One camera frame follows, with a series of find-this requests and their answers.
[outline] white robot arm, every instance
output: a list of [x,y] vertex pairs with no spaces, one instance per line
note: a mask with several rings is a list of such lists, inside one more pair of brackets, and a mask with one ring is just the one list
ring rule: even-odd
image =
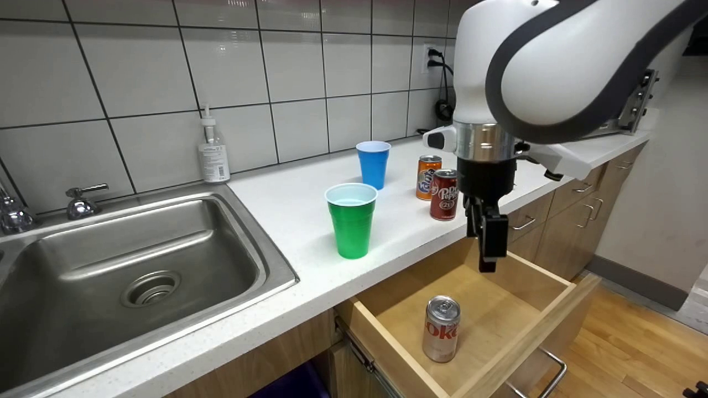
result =
[[466,9],[456,42],[454,124],[468,237],[479,270],[507,253],[517,142],[584,139],[617,117],[646,84],[652,57],[708,12],[708,0],[485,0]]

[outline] sink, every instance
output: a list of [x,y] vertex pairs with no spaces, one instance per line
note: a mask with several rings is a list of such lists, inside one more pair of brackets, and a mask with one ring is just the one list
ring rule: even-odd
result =
[[65,387],[294,282],[225,186],[0,237],[0,393]]

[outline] can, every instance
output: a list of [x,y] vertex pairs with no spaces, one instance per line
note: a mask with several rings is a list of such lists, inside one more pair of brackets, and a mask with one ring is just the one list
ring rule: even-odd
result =
[[435,170],[430,183],[428,215],[448,220],[457,211],[457,174],[454,170]]
[[424,304],[422,351],[433,363],[448,363],[457,351],[460,304],[451,295],[433,295]]
[[441,156],[438,154],[424,154],[417,156],[417,183],[415,183],[415,197],[422,201],[430,198],[430,182],[433,182],[433,173],[441,168]]

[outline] sink drain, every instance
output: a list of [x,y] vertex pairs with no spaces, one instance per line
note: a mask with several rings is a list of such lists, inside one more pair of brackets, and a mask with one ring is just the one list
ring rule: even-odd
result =
[[178,275],[167,270],[137,275],[124,292],[124,303],[131,308],[145,308],[167,299],[178,287]]

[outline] white countertop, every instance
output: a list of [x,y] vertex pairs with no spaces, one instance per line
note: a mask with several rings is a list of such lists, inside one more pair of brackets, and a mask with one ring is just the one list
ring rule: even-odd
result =
[[[589,163],[600,165],[642,142],[646,134],[614,134],[580,142],[572,148],[584,153]],[[394,144],[387,186],[373,209],[371,248],[358,260],[335,253],[322,198],[326,186],[358,182],[354,151],[235,177],[230,188],[280,248],[300,280],[238,314],[50,396],[167,393],[461,238],[466,229],[461,209],[454,220],[435,220],[427,211],[428,201],[414,197],[417,154],[427,153],[430,151],[419,142]],[[454,154],[441,158],[444,168],[456,165]],[[514,188],[502,198],[502,211],[513,211],[562,183],[543,178],[542,165],[519,162]]]

